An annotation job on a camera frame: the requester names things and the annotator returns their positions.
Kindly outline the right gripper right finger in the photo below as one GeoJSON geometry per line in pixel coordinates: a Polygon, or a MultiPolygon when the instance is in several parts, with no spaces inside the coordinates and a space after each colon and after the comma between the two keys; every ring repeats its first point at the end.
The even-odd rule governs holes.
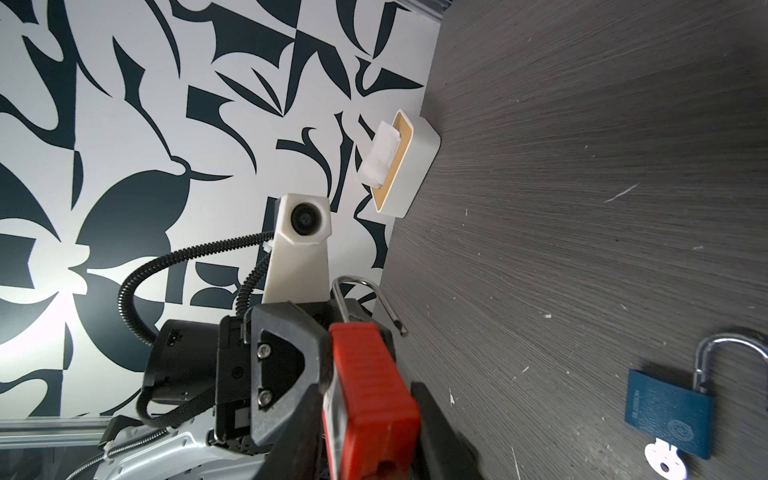
{"type": "Polygon", "coordinates": [[[450,425],[427,386],[412,382],[411,394],[421,414],[413,478],[482,479],[472,449],[450,425]]]}

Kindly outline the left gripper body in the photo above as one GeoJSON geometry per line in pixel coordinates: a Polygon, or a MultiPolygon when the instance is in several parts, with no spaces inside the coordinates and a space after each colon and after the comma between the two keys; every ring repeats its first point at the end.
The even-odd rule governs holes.
{"type": "Polygon", "coordinates": [[[167,321],[154,342],[144,373],[147,399],[185,405],[203,396],[205,409],[220,406],[222,400],[225,404],[237,400],[231,390],[221,389],[217,378],[229,384],[231,378],[245,377],[243,390],[252,392],[248,311],[244,317],[226,316],[217,324],[167,321]]]}

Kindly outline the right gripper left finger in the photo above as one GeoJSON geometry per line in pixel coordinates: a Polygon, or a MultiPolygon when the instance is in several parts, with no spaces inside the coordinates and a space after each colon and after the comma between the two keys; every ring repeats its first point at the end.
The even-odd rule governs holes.
{"type": "Polygon", "coordinates": [[[298,382],[275,405],[278,436],[258,479],[318,479],[323,460],[323,398],[328,383],[298,382]]]}

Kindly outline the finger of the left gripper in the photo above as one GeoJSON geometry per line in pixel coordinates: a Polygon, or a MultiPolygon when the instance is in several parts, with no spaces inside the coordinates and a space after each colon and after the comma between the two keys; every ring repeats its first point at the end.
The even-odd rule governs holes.
{"type": "Polygon", "coordinates": [[[292,303],[248,311],[251,338],[250,436],[258,447],[276,443],[305,391],[325,392],[333,377],[332,341],[314,316],[292,303]]]}

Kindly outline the red padlock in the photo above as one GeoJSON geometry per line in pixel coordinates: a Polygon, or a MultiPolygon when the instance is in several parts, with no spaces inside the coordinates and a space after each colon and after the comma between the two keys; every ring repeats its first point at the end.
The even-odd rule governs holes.
{"type": "Polygon", "coordinates": [[[408,334],[378,285],[357,276],[332,283],[342,320],[329,327],[333,378],[323,399],[323,425],[332,479],[407,479],[421,416],[378,325],[354,321],[343,283],[370,288],[401,336],[408,334]]]}

